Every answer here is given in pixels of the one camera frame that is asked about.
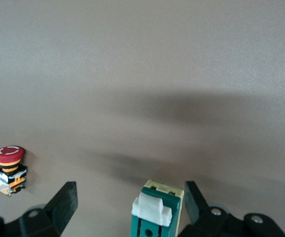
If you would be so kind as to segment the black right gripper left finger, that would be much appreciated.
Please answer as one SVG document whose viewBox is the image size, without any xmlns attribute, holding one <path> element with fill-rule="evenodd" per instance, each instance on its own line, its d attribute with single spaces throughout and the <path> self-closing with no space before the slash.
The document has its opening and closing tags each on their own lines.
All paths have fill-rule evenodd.
<svg viewBox="0 0 285 237">
<path fill-rule="evenodd" d="M 45 207 L 30 209 L 9 223 L 0 217 L 0 237 L 60 237 L 77 207 L 77 184 L 66 182 Z"/>
</svg>

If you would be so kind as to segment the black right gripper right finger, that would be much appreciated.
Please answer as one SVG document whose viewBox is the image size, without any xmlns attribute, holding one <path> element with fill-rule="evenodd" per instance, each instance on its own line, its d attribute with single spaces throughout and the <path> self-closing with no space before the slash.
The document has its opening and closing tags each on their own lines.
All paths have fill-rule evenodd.
<svg viewBox="0 0 285 237">
<path fill-rule="evenodd" d="M 285 237 L 267 215 L 248 213 L 240 220 L 221 207 L 209 206 L 194 181 L 185 182 L 185 195 L 190 224 L 180 237 Z"/>
</svg>

